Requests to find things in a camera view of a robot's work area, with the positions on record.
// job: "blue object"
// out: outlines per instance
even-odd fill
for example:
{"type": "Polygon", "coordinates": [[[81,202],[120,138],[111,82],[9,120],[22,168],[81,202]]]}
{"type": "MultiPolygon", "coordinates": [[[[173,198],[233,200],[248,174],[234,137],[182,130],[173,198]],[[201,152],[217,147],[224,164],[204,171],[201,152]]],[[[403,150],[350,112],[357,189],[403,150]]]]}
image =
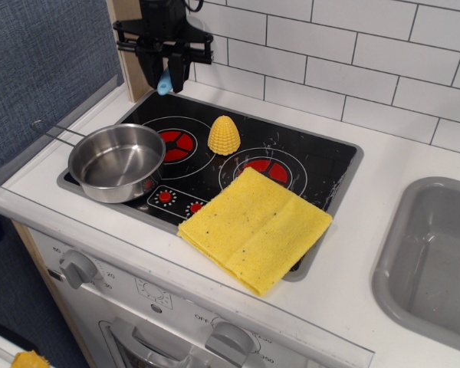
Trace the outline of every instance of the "blue object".
{"type": "Polygon", "coordinates": [[[159,83],[156,86],[156,90],[160,96],[164,96],[172,90],[172,79],[170,79],[169,67],[167,67],[160,77],[159,83]]]}

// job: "black cooktop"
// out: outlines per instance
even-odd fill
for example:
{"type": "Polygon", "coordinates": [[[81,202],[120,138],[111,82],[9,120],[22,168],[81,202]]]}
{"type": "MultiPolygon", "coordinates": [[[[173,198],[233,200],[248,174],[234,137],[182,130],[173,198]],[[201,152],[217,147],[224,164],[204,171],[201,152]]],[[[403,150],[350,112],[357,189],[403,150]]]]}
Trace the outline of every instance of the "black cooktop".
{"type": "MultiPolygon", "coordinates": [[[[251,166],[327,211],[357,154],[357,147],[176,95],[150,94],[121,123],[143,124],[166,142],[163,179],[148,195],[109,205],[154,225],[176,226],[251,166]],[[215,155],[208,136],[216,118],[233,119],[241,146],[215,155]]],[[[67,172],[58,180],[80,186],[67,172]]]]}

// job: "red burner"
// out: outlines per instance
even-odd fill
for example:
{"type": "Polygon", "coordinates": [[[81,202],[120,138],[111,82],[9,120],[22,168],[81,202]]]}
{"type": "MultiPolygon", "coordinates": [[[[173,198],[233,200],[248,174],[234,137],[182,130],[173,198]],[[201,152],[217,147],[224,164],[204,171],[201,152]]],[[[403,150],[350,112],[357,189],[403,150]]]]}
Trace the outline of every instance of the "red burner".
{"type": "Polygon", "coordinates": [[[194,137],[183,130],[165,130],[160,132],[166,143],[165,163],[175,163],[189,156],[195,149],[194,137]]]}
{"type": "Polygon", "coordinates": [[[195,213],[197,213],[197,211],[199,211],[200,209],[202,209],[202,204],[201,204],[201,203],[194,203],[194,204],[191,205],[191,207],[189,208],[189,211],[190,211],[192,214],[195,214],[195,213]]]}
{"type": "Polygon", "coordinates": [[[159,194],[159,199],[161,203],[169,203],[170,201],[172,201],[172,194],[167,191],[161,192],[159,194]]]}
{"type": "Polygon", "coordinates": [[[288,170],[283,165],[272,159],[255,159],[243,165],[242,168],[245,169],[246,167],[251,167],[252,169],[259,171],[261,174],[273,179],[282,186],[286,186],[288,184],[288,180],[290,179],[290,173],[288,170]]]}

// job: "tile backsplash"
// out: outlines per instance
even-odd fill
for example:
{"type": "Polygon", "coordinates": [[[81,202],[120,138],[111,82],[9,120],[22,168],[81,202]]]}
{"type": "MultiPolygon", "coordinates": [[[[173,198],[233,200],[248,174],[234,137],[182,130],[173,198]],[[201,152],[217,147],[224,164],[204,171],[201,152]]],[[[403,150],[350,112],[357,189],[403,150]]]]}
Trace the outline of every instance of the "tile backsplash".
{"type": "Polygon", "coordinates": [[[196,82],[460,152],[460,0],[206,0],[191,16],[215,36],[196,82]]]}

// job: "gray sink basin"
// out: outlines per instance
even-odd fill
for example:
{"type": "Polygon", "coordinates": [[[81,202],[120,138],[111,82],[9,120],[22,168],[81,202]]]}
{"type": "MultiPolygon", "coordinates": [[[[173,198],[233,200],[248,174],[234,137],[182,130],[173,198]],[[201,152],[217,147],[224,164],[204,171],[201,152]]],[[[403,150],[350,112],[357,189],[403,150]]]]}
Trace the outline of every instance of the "gray sink basin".
{"type": "Polygon", "coordinates": [[[460,350],[460,182],[424,178],[402,195],[373,273],[398,324],[460,350]]]}

